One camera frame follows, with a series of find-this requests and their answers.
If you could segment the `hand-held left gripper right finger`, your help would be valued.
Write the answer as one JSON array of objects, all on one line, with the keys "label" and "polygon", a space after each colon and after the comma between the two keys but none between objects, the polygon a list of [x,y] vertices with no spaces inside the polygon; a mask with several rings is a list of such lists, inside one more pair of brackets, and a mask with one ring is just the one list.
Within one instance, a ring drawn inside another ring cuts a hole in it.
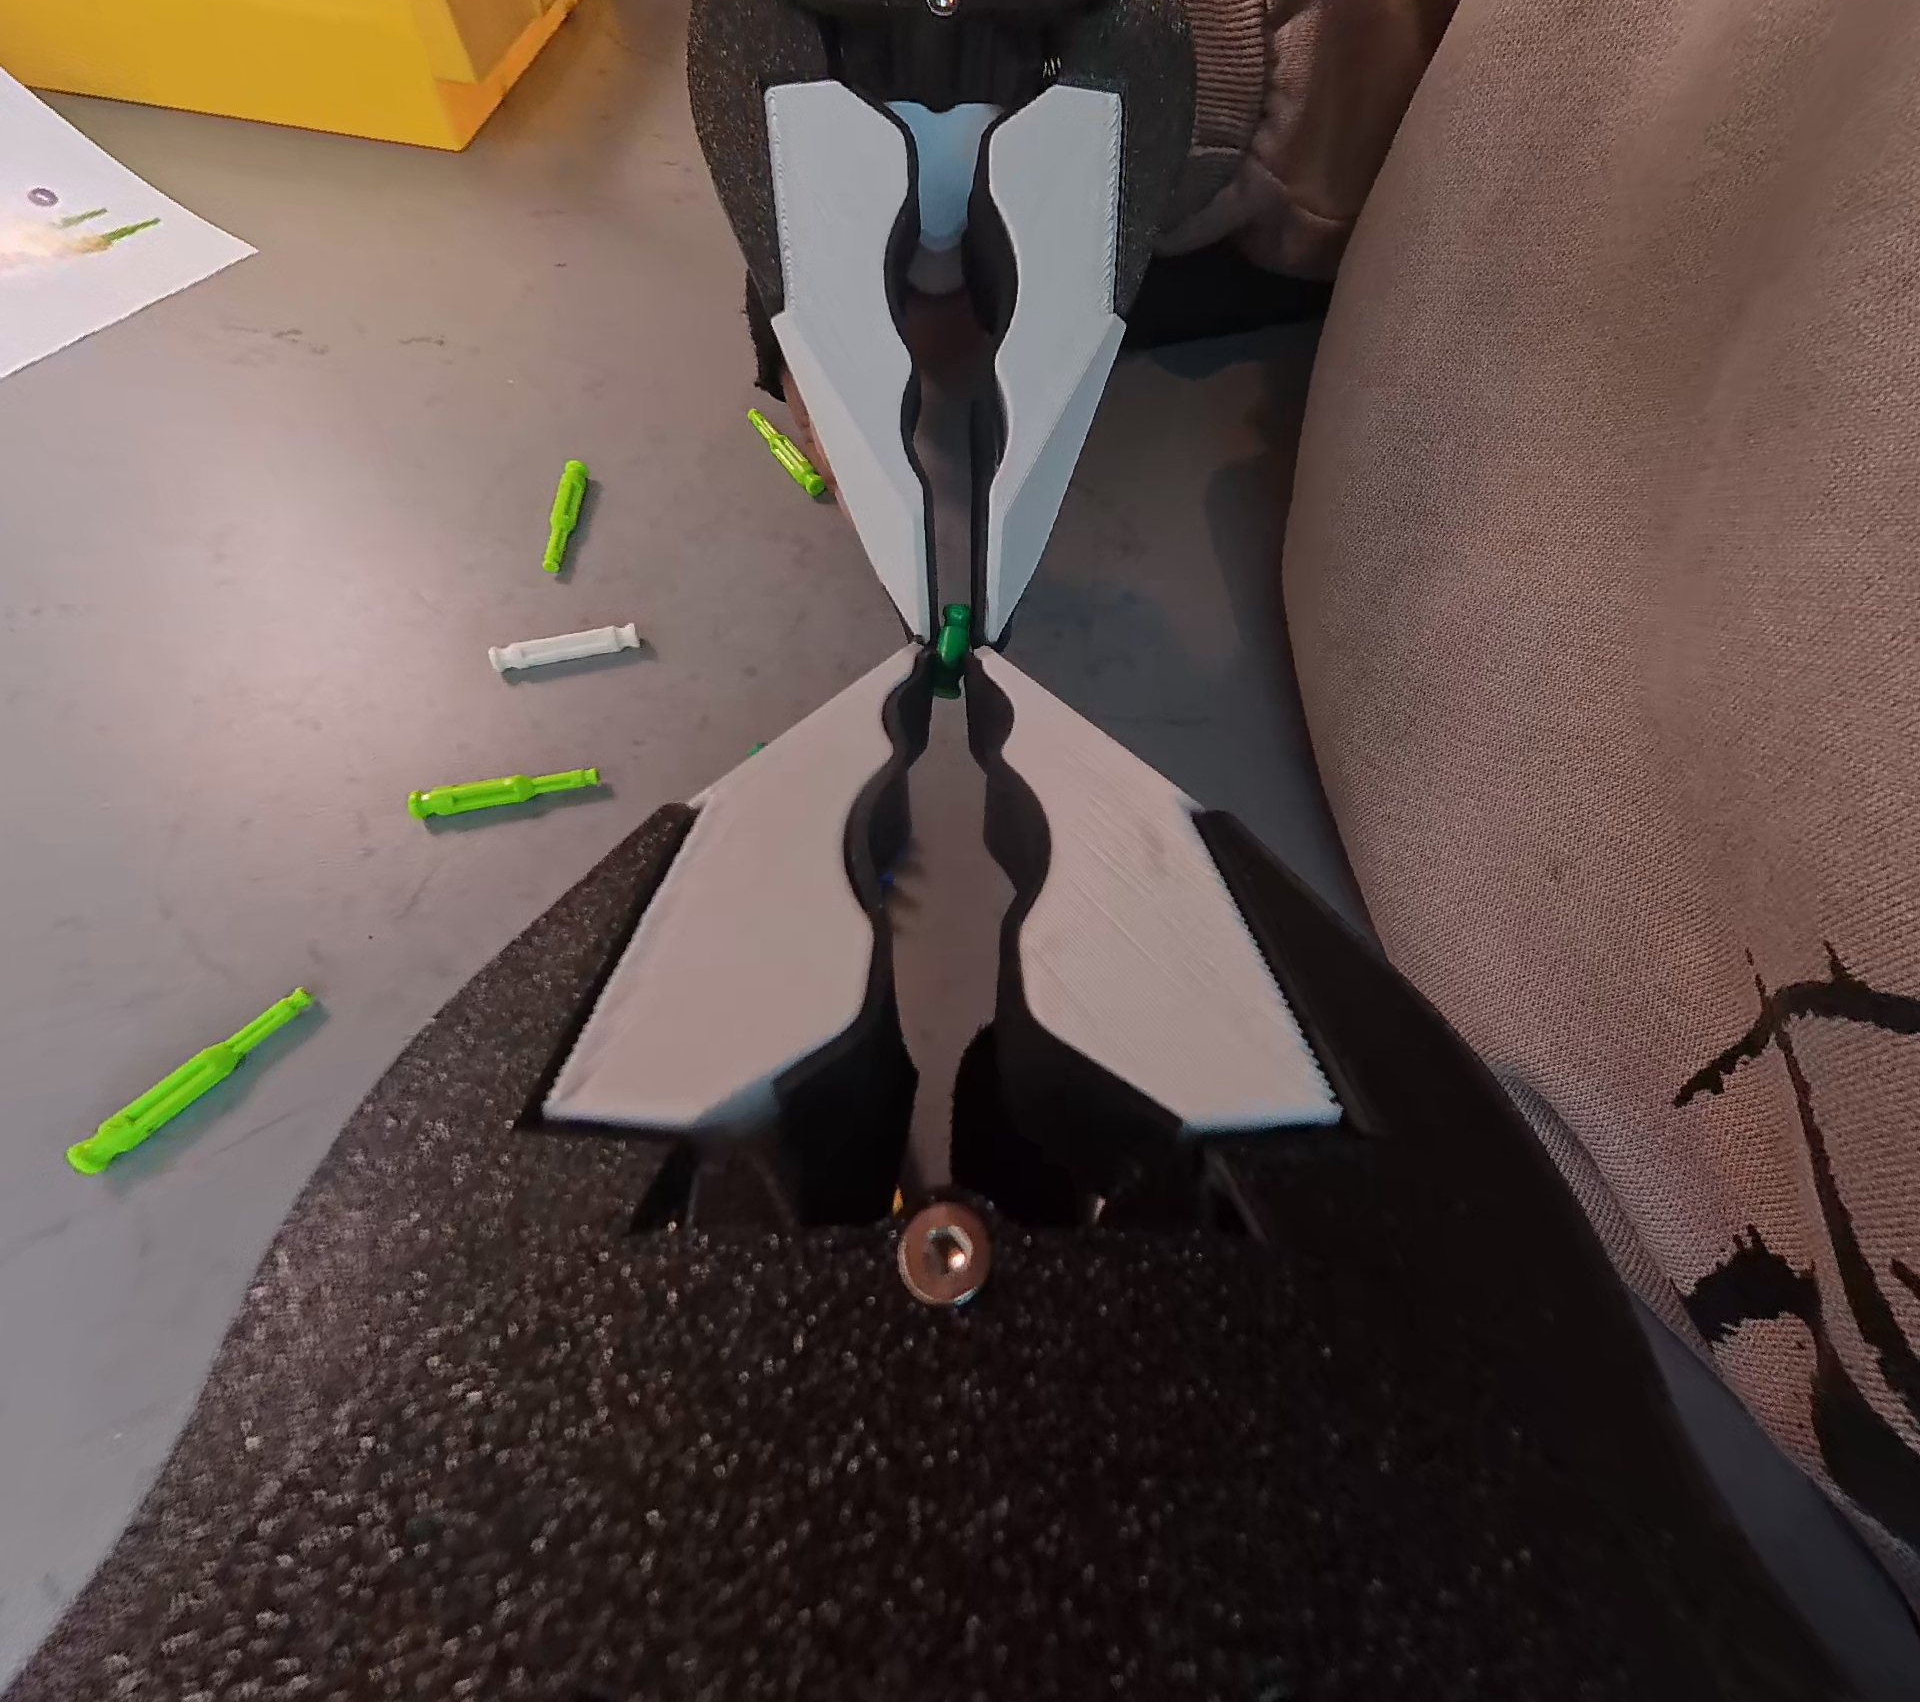
[{"label": "hand-held left gripper right finger", "polygon": [[1191,1134],[1336,1124],[1199,802],[997,650],[971,655],[968,727],[1014,887],[1003,982],[1038,1033]]}]

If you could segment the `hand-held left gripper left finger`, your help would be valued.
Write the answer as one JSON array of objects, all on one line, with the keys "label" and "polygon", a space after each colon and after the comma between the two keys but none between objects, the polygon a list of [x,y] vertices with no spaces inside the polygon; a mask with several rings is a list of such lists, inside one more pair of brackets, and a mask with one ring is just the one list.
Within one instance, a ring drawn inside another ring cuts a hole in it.
[{"label": "hand-held left gripper left finger", "polygon": [[898,745],[905,645],[703,789],[693,822],[549,1085],[549,1124],[746,1134],[774,1085],[869,1001],[876,927],[857,895],[857,800]]}]

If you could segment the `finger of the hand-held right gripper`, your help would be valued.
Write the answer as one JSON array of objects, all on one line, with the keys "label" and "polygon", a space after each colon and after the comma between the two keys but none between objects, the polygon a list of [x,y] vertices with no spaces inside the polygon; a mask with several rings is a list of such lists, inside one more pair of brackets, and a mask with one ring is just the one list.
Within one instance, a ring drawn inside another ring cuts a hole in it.
[{"label": "finger of the hand-held right gripper", "polygon": [[1003,447],[979,546],[985,645],[1006,639],[1036,575],[1124,338],[1122,155],[1122,97],[1080,83],[1047,87],[983,147],[983,230],[1004,237],[1013,272],[1010,310],[995,318]]},{"label": "finger of the hand-held right gripper", "polygon": [[908,133],[852,87],[764,94],[781,247],[774,335],[837,494],[908,634],[932,639],[929,492],[908,441],[919,378],[892,262],[917,205]]}]

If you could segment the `person's right forearm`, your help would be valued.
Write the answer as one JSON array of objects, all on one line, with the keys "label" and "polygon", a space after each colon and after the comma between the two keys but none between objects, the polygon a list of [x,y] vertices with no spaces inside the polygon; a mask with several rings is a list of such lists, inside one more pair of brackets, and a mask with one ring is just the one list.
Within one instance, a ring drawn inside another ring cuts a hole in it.
[{"label": "person's right forearm", "polygon": [[1458,0],[1183,0],[1186,165],[1158,250],[1331,280]]}]

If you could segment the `white plastic rod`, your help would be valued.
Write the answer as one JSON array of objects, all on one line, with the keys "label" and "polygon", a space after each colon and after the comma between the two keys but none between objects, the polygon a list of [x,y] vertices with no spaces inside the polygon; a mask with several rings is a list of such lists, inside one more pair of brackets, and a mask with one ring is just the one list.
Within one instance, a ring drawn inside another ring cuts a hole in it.
[{"label": "white plastic rod", "polygon": [[603,624],[489,647],[489,662],[503,677],[526,677],[640,654],[645,637],[637,624]]}]

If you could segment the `person's beige hoodie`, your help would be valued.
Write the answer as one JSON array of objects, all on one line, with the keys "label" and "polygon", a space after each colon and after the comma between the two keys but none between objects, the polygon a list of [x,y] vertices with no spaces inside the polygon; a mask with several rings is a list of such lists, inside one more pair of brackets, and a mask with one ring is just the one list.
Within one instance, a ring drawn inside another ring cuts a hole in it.
[{"label": "person's beige hoodie", "polygon": [[1916,1548],[1916,0],[1461,0],[1287,537],[1405,976]]}]

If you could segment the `printed instruction sheet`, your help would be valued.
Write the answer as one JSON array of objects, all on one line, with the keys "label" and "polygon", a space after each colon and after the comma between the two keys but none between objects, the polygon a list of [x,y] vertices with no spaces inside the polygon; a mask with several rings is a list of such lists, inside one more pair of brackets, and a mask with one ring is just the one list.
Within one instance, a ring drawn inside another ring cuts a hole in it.
[{"label": "printed instruction sheet", "polygon": [[252,255],[3,76],[3,373]]}]

